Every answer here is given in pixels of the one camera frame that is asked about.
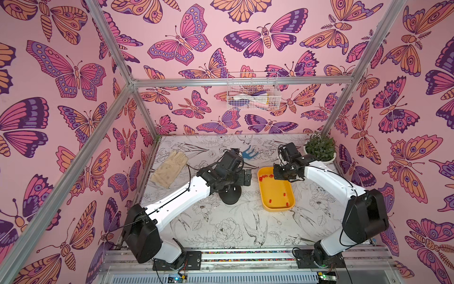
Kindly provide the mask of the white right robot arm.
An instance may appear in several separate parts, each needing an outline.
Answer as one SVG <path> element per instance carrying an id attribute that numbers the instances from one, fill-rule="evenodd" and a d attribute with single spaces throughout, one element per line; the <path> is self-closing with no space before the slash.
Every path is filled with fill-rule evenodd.
<path id="1" fill-rule="evenodd" d="M 345 207 L 341 228 L 314 244 L 313 258 L 319 266 L 389 228 L 385 200 L 378 190 L 346 180 L 314 156 L 302 155 L 294 143 L 280 145 L 277 154 L 280 163 L 273 165 L 276 180 L 311 180 Z"/>

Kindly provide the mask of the black round screw base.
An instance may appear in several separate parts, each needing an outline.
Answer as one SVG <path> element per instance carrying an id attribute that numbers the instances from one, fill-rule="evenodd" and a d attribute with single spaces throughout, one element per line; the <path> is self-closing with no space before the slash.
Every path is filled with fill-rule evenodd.
<path id="1" fill-rule="evenodd" d="M 242 189 L 238 187 L 230 187 L 219 193 L 219 197 L 226 205 L 234 205 L 238 202 L 242 195 Z"/>

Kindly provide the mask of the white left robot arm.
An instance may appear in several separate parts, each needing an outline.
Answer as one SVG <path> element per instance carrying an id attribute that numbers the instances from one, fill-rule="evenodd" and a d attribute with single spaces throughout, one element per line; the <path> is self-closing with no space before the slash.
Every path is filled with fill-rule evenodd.
<path id="1" fill-rule="evenodd" d="M 251 170 L 244 169 L 240 150 L 229 149 L 175 193 L 145 207 L 132 206 L 122 228 L 122 239 L 139 264 L 161 260 L 173 269 L 180 268 L 187 252 L 176 239 L 164 240 L 160 233 L 183 211 L 213 194 L 227 205 L 236 204 L 242 187 L 250 186 L 251 178 Z"/>

